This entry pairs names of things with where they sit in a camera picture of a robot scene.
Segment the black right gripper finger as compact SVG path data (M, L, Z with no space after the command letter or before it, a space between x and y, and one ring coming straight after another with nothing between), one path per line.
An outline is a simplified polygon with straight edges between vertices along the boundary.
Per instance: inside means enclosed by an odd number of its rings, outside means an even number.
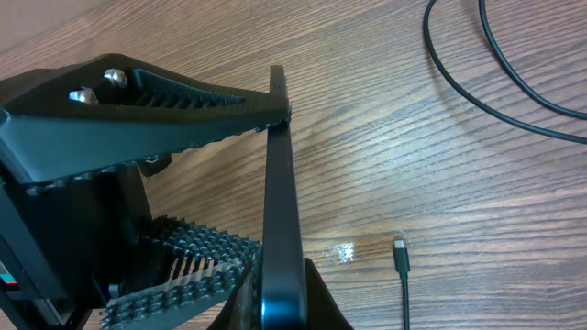
M277 308L271 311L261 299L261 261L253 261L230 294L225 306L209 326L215 330L302 329L352 330L319 274L315 263L305 258L306 316Z

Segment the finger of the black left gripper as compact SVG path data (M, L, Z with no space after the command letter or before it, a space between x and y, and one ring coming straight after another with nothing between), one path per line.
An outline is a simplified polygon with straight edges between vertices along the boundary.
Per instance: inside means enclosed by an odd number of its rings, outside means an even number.
M173 329L227 300L261 251L258 241L176 217L147 221L101 326Z
M289 120L286 97L199 82L110 53L1 82L1 163L53 182Z

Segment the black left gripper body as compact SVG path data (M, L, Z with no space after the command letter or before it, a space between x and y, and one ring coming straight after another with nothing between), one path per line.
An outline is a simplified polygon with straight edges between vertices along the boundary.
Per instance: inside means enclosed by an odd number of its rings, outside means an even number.
M18 329L80 329L115 295L165 282L170 256L145 238L143 177L170 156L55 182L1 167L1 309Z

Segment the blue Galaxy smartphone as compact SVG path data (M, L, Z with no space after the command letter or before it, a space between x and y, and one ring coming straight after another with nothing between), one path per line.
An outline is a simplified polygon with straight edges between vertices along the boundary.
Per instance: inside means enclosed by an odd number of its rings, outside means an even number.
M288 120L268 128L263 217L261 299L306 316L305 263Z

